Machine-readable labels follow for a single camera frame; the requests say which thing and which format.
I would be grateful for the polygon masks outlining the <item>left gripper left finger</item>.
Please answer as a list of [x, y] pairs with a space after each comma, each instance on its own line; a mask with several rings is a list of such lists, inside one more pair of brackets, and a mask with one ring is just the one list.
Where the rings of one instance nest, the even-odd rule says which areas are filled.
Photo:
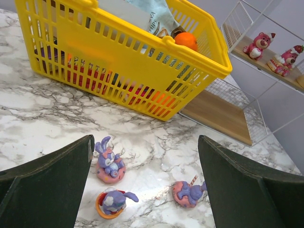
[[2, 228], [72, 228], [95, 139], [86, 135], [40, 158], [0, 173]]

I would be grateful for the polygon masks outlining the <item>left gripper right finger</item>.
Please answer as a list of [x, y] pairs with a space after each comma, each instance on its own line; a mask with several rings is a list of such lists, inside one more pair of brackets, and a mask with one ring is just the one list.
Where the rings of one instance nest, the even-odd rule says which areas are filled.
[[302, 228], [304, 178], [233, 152], [205, 135], [199, 159], [218, 228]]

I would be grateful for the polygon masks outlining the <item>pink bear with strawberry cake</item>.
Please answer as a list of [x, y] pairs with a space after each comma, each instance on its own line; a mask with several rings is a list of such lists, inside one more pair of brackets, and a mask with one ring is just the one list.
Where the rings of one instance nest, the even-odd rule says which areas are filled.
[[276, 54], [267, 62], [268, 67], [282, 77], [288, 76], [295, 67], [297, 57], [304, 51], [302, 45], [296, 45], [281, 55]]

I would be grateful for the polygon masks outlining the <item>pink bear with santa hat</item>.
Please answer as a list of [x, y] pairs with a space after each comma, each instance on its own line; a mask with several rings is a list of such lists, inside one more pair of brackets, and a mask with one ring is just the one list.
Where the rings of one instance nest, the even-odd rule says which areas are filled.
[[262, 58], [263, 51], [270, 46], [275, 36], [276, 33], [260, 32], [249, 46], [243, 47], [243, 52], [251, 59], [259, 60]]

